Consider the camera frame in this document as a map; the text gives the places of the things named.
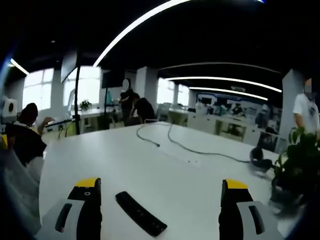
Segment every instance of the white t-shirt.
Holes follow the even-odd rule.
[[[306,133],[316,133],[320,129],[319,110],[314,101],[310,101],[304,93],[295,98],[294,114],[302,116]]]

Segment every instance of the window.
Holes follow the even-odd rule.
[[[25,108],[28,104],[35,103],[39,111],[49,109],[51,107],[53,77],[53,68],[35,71],[27,75],[24,79],[22,107]]]
[[[187,86],[179,85],[178,104],[189,105],[189,88]]]
[[[70,92],[76,87],[77,69],[68,76],[63,87],[63,105],[67,106]],[[81,103],[88,100],[91,104],[99,103],[101,69],[93,66],[82,66],[79,74],[78,99]]]
[[[174,101],[175,83],[173,81],[159,78],[158,92],[156,97],[157,104],[170,103]]]

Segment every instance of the black ceiling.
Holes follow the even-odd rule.
[[[166,0],[117,0],[91,5],[87,2],[84,5],[79,2],[50,6],[22,4],[4,17],[9,34],[2,52],[11,53],[27,71],[33,72],[59,67],[66,48],[77,45],[82,52],[81,63],[92,65],[126,26],[164,2]],[[161,69],[201,62],[240,63],[280,73],[243,65],[215,64],[164,69],[160,74],[236,78],[281,89],[281,79],[289,69],[308,74],[310,62],[319,53],[315,44],[318,38],[313,37],[316,32],[313,25],[319,21],[315,21],[310,5],[301,4],[285,0],[266,0],[265,4],[254,0],[191,0],[135,28],[109,52],[100,66],[136,70],[144,66]],[[8,81],[23,77],[16,68],[10,71]]]

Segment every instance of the potted plant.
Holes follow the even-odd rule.
[[[83,111],[86,111],[88,109],[90,109],[92,106],[92,104],[87,100],[83,100],[81,103],[80,103],[80,109],[83,110]]]
[[[280,209],[297,209],[313,194],[319,179],[320,141],[303,127],[294,127],[289,134],[289,143],[274,166],[270,201]]]

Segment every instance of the headphones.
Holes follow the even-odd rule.
[[[262,148],[257,146],[250,152],[250,165],[256,171],[266,173],[269,169],[275,168],[270,159],[264,159]]]

